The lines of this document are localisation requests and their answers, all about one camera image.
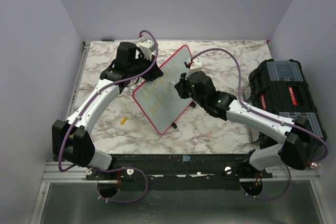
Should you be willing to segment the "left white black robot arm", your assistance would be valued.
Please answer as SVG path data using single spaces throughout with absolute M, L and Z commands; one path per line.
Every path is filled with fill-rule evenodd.
M 112 63 L 100 74 L 100 79 L 86 101 L 66 120 L 52 125 L 53 154 L 61 162 L 80 167 L 93 167 L 104 179 L 116 175 L 112 156 L 95 148 L 91 132 L 103 112 L 133 79 L 153 81 L 163 72 L 157 66 L 158 44 L 142 39 L 136 45 L 121 42 Z

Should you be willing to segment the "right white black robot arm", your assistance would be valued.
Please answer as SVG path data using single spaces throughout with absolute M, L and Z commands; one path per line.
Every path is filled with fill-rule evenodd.
M 246 177 L 282 164 L 296 170 L 307 167 L 316 142 L 308 134 L 311 125 L 306 117 L 286 118 L 240 102 L 234 95 L 217 91 L 203 71 L 181 74 L 174 87 L 180 98 L 191 98 L 210 116 L 243 124 L 276 141 L 273 146 L 248 153 L 241 165 Z

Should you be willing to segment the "yellow marker cap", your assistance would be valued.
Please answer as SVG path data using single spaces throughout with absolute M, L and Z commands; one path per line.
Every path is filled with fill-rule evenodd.
M 121 121 L 120 121 L 120 124 L 123 125 L 126 121 L 127 121 L 127 117 L 124 117 Z

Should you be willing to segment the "pink framed whiteboard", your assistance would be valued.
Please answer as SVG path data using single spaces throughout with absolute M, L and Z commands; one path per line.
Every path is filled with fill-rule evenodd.
M 181 99 L 170 81 L 178 82 L 187 72 L 184 62 L 191 58 L 187 45 L 182 45 L 161 65 L 163 76 L 142 82 L 134 91 L 133 99 L 158 134 L 163 135 L 190 106 L 192 99 Z

